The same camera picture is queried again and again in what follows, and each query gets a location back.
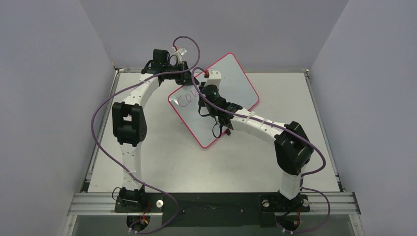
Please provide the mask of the pink framed whiteboard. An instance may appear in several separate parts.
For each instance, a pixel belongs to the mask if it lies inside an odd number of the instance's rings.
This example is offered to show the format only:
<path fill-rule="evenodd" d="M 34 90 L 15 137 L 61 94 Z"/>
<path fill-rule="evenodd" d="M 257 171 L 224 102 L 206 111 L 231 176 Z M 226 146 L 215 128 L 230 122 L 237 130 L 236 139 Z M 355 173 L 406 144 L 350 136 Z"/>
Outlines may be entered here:
<path fill-rule="evenodd" d="M 233 53 L 227 53 L 208 67 L 209 71 L 218 70 L 222 76 L 219 85 L 220 95 L 250 110 L 258 102 L 259 96 Z M 199 95 L 193 86 L 181 86 L 168 96 L 168 102 L 183 121 L 187 129 L 202 148 L 208 148 L 216 138 L 212 131 L 215 120 L 202 117 L 206 108 L 198 113 Z"/>

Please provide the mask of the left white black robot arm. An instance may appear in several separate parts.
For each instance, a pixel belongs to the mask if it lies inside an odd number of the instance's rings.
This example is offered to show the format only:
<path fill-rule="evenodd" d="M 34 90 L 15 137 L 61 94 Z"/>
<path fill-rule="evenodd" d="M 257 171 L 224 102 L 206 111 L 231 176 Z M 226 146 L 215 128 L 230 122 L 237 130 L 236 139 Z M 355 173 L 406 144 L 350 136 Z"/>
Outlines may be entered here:
<path fill-rule="evenodd" d="M 144 107 L 150 96 L 165 80 L 177 85 L 191 84 L 191 72 L 182 59 L 181 48 L 172 55 L 167 50 L 155 49 L 139 75 L 139 86 L 121 102 L 112 105 L 113 135 L 121 149 L 123 168 L 122 187 L 117 196 L 116 212 L 161 212 L 163 196 L 148 195 L 141 171 L 141 147 L 147 136 Z"/>

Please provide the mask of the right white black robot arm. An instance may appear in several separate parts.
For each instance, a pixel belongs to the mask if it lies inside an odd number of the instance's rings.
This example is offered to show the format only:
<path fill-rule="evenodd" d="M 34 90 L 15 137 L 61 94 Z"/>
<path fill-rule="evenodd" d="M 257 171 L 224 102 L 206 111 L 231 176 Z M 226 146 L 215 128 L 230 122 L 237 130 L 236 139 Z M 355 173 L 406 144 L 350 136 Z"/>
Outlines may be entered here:
<path fill-rule="evenodd" d="M 277 198 L 263 199 L 262 206 L 277 204 L 279 211 L 293 211 L 296 207 L 309 208 L 306 196 L 300 194 L 305 167 L 310 161 L 313 149 L 300 138 L 307 139 L 302 126 L 293 121 L 281 124 L 285 130 L 276 127 L 276 123 L 254 115 L 242 106 L 226 101 L 221 97 L 216 85 L 202 83 L 198 87 L 205 96 L 199 98 L 199 108 L 205 107 L 208 116 L 226 133 L 231 130 L 243 131 L 267 143 L 273 144 L 277 164 L 283 171 L 281 186 Z"/>

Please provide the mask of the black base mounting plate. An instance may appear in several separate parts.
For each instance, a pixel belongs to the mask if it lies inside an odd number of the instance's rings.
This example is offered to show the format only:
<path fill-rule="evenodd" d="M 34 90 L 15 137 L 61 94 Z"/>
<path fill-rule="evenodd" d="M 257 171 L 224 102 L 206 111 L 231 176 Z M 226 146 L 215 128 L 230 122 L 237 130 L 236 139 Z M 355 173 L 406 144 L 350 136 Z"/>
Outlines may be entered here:
<path fill-rule="evenodd" d="M 128 224 L 139 220 L 138 231 L 156 225 L 156 217 L 168 227 L 275 227 L 309 212 L 310 204 L 304 194 L 288 200 L 278 192 L 174 193 L 171 198 L 147 193 L 143 203 L 117 197 L 114 211 L 126 213 Z"/>

